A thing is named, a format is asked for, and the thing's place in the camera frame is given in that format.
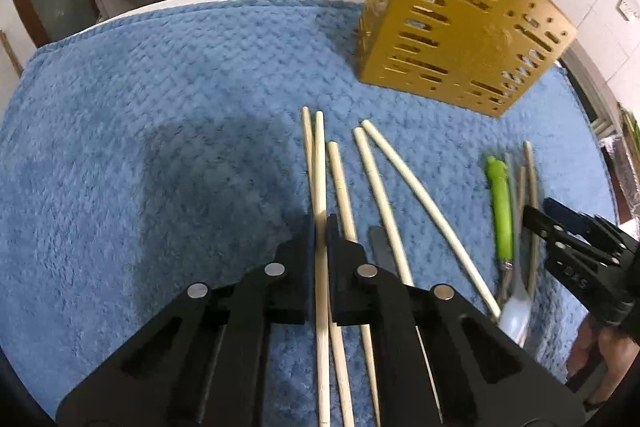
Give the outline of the cream curved chopstick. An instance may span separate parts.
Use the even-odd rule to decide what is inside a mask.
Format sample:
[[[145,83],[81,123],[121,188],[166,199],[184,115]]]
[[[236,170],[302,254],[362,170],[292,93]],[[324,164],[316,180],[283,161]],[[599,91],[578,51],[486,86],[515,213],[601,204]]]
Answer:
[[[431,198],[431,195],[426,191],[425,186],[416,177],[396,150],[390,145],[390,142],[386,140],[385,136],[378,131],[378,128],[375,127],[370,120],[363,119],[363,121],[361,121],[361,127],[363,127],[363,130],[370,135],[375,144],[382,150],[387,159],[404,178],[414,195],[416,195],[416,198],[420,200],[420,203],[430,215],[436,227],[439,228],[440,233],[442,233],[445,239],[447,239],[449,246],[457,256],[466,274],[468,274],[469,279],[474,284],[476,290],[480,294],[480,297],[483,298],[484,303],[488,306],[490,313],[495,317],[495,319],[498,319],[500,317],[501,310],[496,298],[491,294],[488,285],[480,275],[480,271],[478,271],[477,267],[474,265],[471,256],[464,248],[457,234],[454,233],[454,229],[451,228],[451,225]]]

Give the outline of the black flat utensil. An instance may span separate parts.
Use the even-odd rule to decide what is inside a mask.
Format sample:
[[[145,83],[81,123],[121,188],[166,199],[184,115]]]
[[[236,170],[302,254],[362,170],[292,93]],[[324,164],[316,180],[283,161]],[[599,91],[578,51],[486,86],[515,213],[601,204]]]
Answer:
[[[375,225],[368,230],[368,237],[375,264],[394,275],[398,275],[392,247],[383,227]]]

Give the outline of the cream chopstick crossing left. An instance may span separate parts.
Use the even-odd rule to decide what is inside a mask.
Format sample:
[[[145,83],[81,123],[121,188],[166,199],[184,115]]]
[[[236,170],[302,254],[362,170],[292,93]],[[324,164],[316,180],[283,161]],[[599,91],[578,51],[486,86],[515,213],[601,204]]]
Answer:
[[[310,186],[310,196],[312,205],[312,215],[314,216],[314,122],[311,122],[310,109],[307,106],[302,108],[304,147],[307,163],[307,172]],[[316,225],[314,225],[314,262],[316,261]],[[328,250],[326,250],[326,262],[328,262]],[[340,397],[340,407],[342,411],[342,421],[344,426],[355,425],[354,409],[352,408],[352,393],[350,392],[350,382],[342,329],[337,326],[331,317],[330,306],[330,285],[329,285],[329,262],[328,262],[328,288],[329,288],[329,320],[330,320],[330,368],[334,365],[337,381],[338,396]]]

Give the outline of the yellow perforated utensil holder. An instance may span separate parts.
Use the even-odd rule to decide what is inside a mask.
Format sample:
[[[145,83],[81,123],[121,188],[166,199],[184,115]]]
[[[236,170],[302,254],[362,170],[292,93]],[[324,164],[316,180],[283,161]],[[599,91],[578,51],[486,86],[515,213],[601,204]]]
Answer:
[[[501,116],[576,37],[551,0],[366,0],[361,82]]]

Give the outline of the blue textured towel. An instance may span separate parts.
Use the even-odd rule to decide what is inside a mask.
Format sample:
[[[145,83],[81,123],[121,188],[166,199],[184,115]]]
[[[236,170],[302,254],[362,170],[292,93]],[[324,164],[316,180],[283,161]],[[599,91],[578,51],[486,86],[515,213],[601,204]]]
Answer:
[[[189,284],[239,280],[306,223],[300,111],[341,150],[357,235],[380,221],[352,132],[370,120],[497,282],[490,155],[532,144],[540,193],[616,216],[561,69],[502,117],[367,86],[359,6],[255,1],[122,18],[40,49],[1,127],[1,346],[58,403]]]

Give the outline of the green frog handle utensil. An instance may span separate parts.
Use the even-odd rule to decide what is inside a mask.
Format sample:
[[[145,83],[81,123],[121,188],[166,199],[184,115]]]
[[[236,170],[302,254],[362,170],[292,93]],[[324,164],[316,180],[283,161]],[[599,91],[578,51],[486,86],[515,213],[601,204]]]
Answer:
[[[509,291],[513,267],[513,228],[508,167],[495,156],[488,156],[485,172],[491,193],[496,256],[500,272],[497,301],[498,305],[502,306]]]

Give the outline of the brown chopstick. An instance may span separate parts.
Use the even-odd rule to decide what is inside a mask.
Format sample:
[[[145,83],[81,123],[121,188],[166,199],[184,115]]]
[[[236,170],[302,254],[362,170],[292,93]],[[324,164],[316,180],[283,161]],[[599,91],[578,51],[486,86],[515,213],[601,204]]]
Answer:
[[[524,206],[526,204],[527,194],[527,171],[525,166],[518,167],[518,223],[522,223]]]
[[[533,145],[529,141],[525,141],[524,155],[526,159],[526,169],[528,174],[528,187],[529,187],[529,206],[538,209],[539,208],[539,195],[538,195],[538,179],[535,167],[535,158]],[[536,234],[530,236],[530,251],[529,251],[529,276],[528,276],[528,295],[530,300],[535,299],[537,279],[538,279],[538,255],[539,255],[539,237]]]

